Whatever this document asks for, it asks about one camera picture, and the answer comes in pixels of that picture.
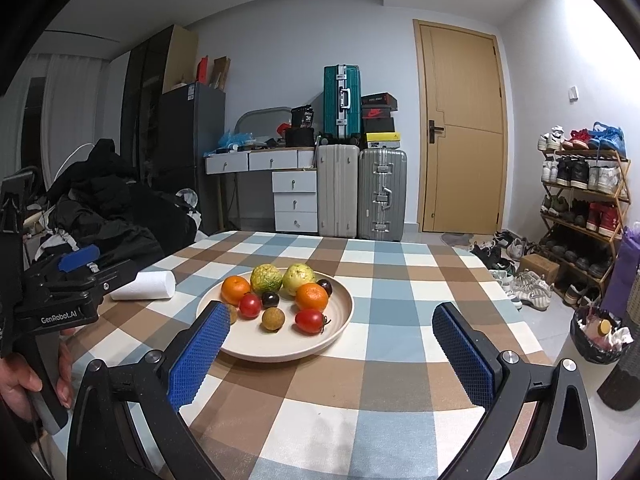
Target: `white cable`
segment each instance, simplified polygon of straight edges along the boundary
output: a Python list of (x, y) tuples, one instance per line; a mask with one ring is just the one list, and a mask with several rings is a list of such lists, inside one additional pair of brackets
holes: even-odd
[(80, 148), (84, 148), (85, 146), (91, 146), (91, 147), (93, 147), (93, 146), (94, 146), (94, 144), (93, 144), (92, 142), (86, 142), (86, 143), (84, 143), (82, 146), (78, 146), (76, 149), (74, 149), (74, 152), (73, 152), (71, 155), (69, 155), (69, 156), (65, 159), (65, 161), (62, 163), (62, 166), (60, 166), (60, 169), (59, 169), (59, 170), (58, 170), (58, 172), (56, 173), (56, 176), (53, 178), (54, 182), (55, 182), (55, 180), (58, 178), (58, 175), (60, 174), (60, 171), (62, 170), (62, 168), (64, 168), (64, 167), (65, 167), (65, 164), (69, 162), (69, 159), (70, 159), (72, 156), (74, 156), (74, 155), (78, 152), (78, 150), (79, 150)]

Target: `checkered tablecloth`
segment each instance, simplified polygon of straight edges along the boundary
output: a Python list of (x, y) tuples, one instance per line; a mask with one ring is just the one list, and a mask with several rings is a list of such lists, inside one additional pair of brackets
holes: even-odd
[[(299, 361), (255, 364), (220, 353), (180, 413), (228, 480), (436, 479), (484, 413), (433, 336), (431, 315), (443, 301), (498, 349), (548, 363), (500, 285), (464, 250), (226, 232), (147, 269), (174, 272), (170, 300), (104, 301), (100, 319), (68, 342), (76, 387), (94, 358), (128, 364), (164, 349), (225, 277), (295, 262), (343, 283), (354, 297), (353, 319), (332, 346)], [(510, 467), (531, 413), (523, 410), (494, 478)], [(170, 478), (140, 407), (132, 414), (156, 471)], [(69, 427), (47, 446), (57, 478), (64, 478)]]

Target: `metal screw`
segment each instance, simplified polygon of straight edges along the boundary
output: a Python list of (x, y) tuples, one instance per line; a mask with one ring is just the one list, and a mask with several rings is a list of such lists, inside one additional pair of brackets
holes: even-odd
[(507, 350), (505, 352), (502, 352), (502, 358), (505, 361), (507, 361), (510, 365), (514, 365), (520, 360), (520, 357), (518, 356), (518, 354), (516, 354), (516, 352), (514, 352), (513, 350)]
[(566, 368), (570, 372), (573, 372), (577, 368), (575, 362), (571, 361), (571, 359), (563, 359), (562, 366), (564, 366), (564, 368)]
[(100, 368), (102, 368), (102, 361), (100, 359), (94, 359), (89, 362), (88, 367), (90, 372), (97, 372)]
[(160, 359), (162, 359), (162, 352), (159, 350), (150, 350), (145, 354), (145, 361), (147, 363), (157, 363)]

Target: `drawer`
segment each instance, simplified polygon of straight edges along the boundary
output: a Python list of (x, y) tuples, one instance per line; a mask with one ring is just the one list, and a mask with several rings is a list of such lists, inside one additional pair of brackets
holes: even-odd
[(276, 231), (318, 232), (318, 214), (276, 212)]
[(297, 167), (296, 150), (249, 152), (249, 171), (295, 170)]
[(318, 196), (316, 193), (274, 193), (273, 205), (276, 212), (315, 213)]
[(315, 193), (315, 171), (274, 171), (271, 173), (274, 193)]
[(312, 168), (314, 166), (315, 150), (298, 150), (298, 167)]
[(248, 171), (249, 153), (219, 153), (217, 155), (209, 155), (206, 159), (206, 167), (207, 174)]

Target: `refrigerator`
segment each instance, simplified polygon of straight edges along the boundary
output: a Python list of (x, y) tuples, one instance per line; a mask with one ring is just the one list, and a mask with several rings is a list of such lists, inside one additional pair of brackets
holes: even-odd
[(225, 130), (225, 93), (191, 83), (162, 94), (158, 136), (149, 153), (151, 187), (168, 193), (189, 187), (198, 194), (200, 230), (218, 230), (217, 177), (207, 175), (204, 154), (212, 152)]

